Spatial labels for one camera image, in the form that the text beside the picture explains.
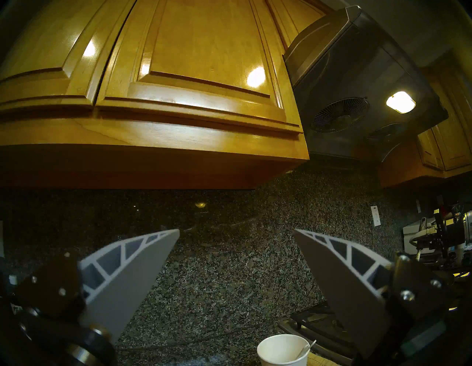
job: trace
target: paper cup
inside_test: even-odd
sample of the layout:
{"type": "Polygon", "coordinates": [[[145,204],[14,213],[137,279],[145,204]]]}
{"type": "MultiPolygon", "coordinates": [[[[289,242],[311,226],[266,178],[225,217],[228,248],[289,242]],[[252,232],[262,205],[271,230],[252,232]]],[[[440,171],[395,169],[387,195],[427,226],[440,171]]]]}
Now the paper cup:
{"type": "Polygon", "coordinates": [[[304,355],[295,359],[305,345],[310,345],[305,338],[293,334],[277,334],[259,343],[257,355],[261,359],[262,366],[306,366],[309,349],[304,355]]]}

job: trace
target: granite countertop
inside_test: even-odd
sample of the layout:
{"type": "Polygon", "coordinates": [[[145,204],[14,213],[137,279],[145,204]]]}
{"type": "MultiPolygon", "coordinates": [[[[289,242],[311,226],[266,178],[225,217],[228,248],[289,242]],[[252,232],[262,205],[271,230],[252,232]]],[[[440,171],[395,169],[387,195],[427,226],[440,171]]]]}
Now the granite countertop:
{"type": "Polygon", "coordinates": [[[283,333],[277,323],[278,321],[269,321],[175,346],[118,348],[118,360],[121,365],[256,366],[261,364],[257,356],[257,345],[267,337],[283,333]]]}
{"type": "Polygon", "coordinates": [[[392,259],[402,227],[421,218],[415,192],[381,189],[372,166],[351,163],[313,158],[247,191],[0,190],[5,258],[21,280],[61,252],[85,257],[120,239],[180,229],[116,344],[119,362],[256,365],[257,345],[281,332],[282,317],[323,299],[295,228],[392,259]]]}

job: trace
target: range hood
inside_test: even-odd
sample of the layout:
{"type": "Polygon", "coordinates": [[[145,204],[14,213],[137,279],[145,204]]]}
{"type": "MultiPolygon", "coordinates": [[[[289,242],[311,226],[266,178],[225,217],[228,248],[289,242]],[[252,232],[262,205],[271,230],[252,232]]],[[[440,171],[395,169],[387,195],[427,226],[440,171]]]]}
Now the range hood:
{"type": "Polygon", "coordinates": [[[359,6],[305,28],[284,60],[311,153],[382,161],[448,118],[414,62],[359,6]],[[387,106],[397,92],[416,103],[411,111],[387,106]]]}

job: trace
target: cabinet door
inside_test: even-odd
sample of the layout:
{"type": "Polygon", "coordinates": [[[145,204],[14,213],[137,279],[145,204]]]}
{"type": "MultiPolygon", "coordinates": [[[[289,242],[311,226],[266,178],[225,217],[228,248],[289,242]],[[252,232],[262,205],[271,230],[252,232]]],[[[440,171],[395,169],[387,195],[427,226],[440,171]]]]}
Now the cabinet door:
{"type": "Polygon", "coordinates": [[[471,163],[471,153],[464,129],[457,117],[455,109],[449,98],[444,93],[441,84],[436,79],[431,79],[430,84],[439,96],[441,104],[447,109],[449,118],[432,128],[434,137],[441,152],[444,168],[446,170],[459,168],[471,163]]]}
{"type": "Polygon", "coordinates": [[[418,135],[418,150],[423,165],[444,170],[444,164],[439,152],[438,144],[434,138],[433,131],[428,129],[418,135]]]}
{"type": "Polygon", "coordinates": [[[325,13],[303,0],[266,0],[287,49],[295,37],[325,13]]]}
{"type": "Polygon", "coordinates": [[[263,0],[138,0],[97,105],[302,132],[263,0]]]}
{"type": "Polygon", "coordinates": [[[46,2],[0,66],[0,111],[45,104],[92,106],[134,1],[46,2]]]}

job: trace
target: range hood fan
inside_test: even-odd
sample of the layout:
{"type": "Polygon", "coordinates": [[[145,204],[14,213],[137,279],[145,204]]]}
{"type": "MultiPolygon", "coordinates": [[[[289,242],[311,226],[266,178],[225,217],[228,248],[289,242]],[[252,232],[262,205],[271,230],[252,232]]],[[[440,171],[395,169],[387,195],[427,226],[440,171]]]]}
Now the range hood fan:
{"type": "Polygon", "coordinates": [[[369,110],[364,98],[346,98],[323,108],[312,121],[312,130],[332,133],[345,130],[360,121],[369,110]]]}
{"type": "Polygon", "coordinates": [[[390,125],[376,129],[374,132],[370,133],[366,138],[367,141],[372,145],[376,145],[381,142],[388,143],[403,134],[405,131],[405,123],[392,123],[390,125]]]}

